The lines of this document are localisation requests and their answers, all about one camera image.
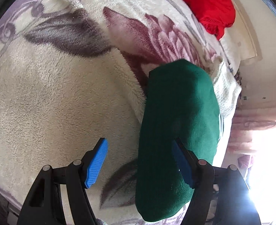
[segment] red garment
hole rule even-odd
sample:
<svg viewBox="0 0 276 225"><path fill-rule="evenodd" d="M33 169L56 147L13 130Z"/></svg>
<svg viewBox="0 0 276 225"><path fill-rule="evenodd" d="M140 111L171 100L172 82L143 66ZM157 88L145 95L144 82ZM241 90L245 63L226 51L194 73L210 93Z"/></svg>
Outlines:
<svg viewBox="0 0 276 225"><path fill-rule="evenodd" d="M184 0L198 19L218 40L224 35L224 28L233 25L236 11L231 0Z"/></svg>

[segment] fleece blanket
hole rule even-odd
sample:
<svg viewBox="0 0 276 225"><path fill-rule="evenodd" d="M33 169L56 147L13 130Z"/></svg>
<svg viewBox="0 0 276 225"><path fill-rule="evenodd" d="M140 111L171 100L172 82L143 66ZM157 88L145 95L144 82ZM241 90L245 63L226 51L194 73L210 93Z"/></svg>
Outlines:
<svg viewBox="0 0 276 225"><path fill-rule="evenodd" d="M92 209L143 224L134 194L148 73L181 58L210 75L225 58L182 0L16 0L0 20L0 192L20 208L44 165L68 165L105 137ZM186 208L158 224L180 223Z"/></svg>

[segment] curtain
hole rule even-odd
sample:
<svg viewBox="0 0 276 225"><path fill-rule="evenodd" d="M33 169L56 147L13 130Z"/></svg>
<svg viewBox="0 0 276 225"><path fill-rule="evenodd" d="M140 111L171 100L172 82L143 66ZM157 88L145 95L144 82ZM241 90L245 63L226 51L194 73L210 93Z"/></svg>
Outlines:
<svg viewBox="0 0 276 225"><path fill-rule="evenodd" d="M276 128L276 108L236 110L230 131L227 152L255 155L260 143L255 136L260 131Z"/></svg>

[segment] floral blanket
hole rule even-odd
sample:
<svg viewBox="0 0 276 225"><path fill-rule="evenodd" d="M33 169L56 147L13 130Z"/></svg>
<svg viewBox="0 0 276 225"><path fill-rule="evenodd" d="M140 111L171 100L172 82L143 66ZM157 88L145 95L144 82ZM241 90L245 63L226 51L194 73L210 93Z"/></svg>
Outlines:
<svg viewBox="0 0 276 225"><path fill-rule="evenodd" d="M225 58L182 0L16 0L0 20L0 191L20 208L45 164L66 166L105 137L94 213L146 223L134 202L148 73L181 58L212 77ZM186 208L157 224L180 224Z"/></svg>

